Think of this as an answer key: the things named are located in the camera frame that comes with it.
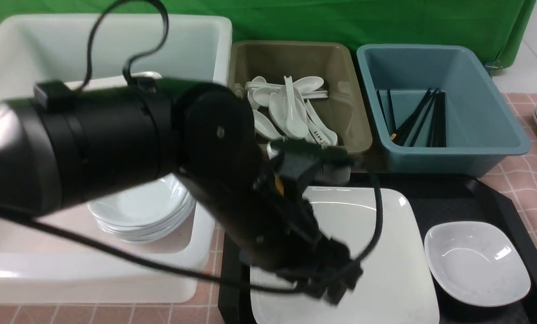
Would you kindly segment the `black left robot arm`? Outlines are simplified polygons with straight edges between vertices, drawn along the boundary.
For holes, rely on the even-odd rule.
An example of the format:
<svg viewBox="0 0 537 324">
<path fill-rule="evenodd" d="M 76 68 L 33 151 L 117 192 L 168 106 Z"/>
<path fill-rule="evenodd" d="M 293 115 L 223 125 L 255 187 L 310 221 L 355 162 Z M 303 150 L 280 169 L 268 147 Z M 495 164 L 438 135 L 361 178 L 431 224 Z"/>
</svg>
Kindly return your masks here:
<svg viewBox="0 0 537 324">
<path fill-rule="evenodd" d="M 299 139 L 256 141 L 246 100 L 215 83 L 161 79 L 82 92 L 60 81 L 0 102 L 0 219 L 139 266 L 263 293 L 338 304 L 363 274 L 320 230 L 303 192 L 326 168 L 349 172 L 344 149 Z M 295 284 L 270 288 L 133 256 L 39 223 L 42 216 L 174 174 L 252 266 Z"/>
</svg>

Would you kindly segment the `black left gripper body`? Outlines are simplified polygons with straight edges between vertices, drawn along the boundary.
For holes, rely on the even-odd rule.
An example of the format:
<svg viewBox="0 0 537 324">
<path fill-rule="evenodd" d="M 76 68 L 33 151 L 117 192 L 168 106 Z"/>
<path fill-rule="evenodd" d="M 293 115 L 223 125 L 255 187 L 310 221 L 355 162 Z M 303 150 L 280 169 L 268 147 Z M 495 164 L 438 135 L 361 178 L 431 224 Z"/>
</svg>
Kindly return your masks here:
<svg viewBox="0 0 537 324">
<path fill-rule="evenodd" d="M 250 264 L 294 285 L 257 287 L 264 293 L 302 293 L 338 304 L 363 275 L 343 242 L 320 230 L 303 187 L 277 186 L 272 171 L 186 174 L 183 184 L 224 227 Z"/>
</svg>

